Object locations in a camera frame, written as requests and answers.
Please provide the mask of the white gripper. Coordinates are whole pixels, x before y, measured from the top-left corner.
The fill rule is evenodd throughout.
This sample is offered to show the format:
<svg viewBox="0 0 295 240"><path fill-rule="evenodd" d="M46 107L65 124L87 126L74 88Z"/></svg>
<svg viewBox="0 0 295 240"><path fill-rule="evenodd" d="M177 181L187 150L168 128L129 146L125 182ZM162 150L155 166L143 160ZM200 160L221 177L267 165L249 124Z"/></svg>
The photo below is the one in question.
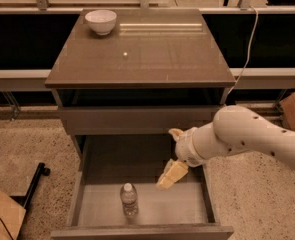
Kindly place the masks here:
<svg viewBox="0 0 295 240"><path fill-rule="evenodd" d="M167 162L163 173L156 183L158 189L166 190L172 187L188 173L188 166L198 167L204 164L205 159L196 150L194 143L196 131L196 127L185 131L171 128L168 131L176 142L175 154L179 160L170 159Z"/></svg>

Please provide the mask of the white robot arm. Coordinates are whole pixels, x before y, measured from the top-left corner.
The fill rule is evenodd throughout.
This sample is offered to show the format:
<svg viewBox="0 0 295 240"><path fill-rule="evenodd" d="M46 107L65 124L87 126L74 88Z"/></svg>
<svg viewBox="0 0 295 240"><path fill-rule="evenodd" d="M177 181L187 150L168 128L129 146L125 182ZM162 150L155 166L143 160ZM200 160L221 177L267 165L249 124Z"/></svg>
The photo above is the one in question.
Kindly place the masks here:
<svg viewBox="0 0 295 240"><path fill-rule="evenodd" d="M185 131L172 128L169 134L176 142L177 158L166 164L157 182L160 189L170 188L190 167L247 150L271 155L295 170L295 131L279 127L242 106L225 106L211 123Z"/></svg>

